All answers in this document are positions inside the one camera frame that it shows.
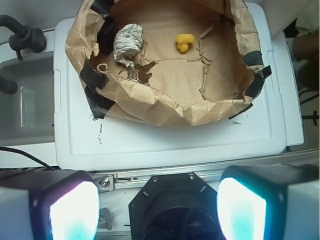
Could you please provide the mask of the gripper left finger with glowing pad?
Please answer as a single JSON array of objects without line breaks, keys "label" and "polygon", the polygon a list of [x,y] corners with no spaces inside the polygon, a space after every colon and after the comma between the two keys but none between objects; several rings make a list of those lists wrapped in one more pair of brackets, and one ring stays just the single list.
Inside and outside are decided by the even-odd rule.
[{"label": "gripper left finger with glowing pad", "polygon": [[99,215],[99,191],[86,171],[0,173],[2,240],[93,240]]}]

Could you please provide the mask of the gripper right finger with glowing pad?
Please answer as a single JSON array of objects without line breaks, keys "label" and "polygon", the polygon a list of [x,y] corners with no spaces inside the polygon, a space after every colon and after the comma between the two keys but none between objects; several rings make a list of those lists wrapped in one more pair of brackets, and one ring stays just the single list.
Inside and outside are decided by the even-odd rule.
[{"label": "gripper right finger with glowing pad", "polygon": [[218,186],[217,214],[228,240],[318,240],[320,168],[228,166]]}]

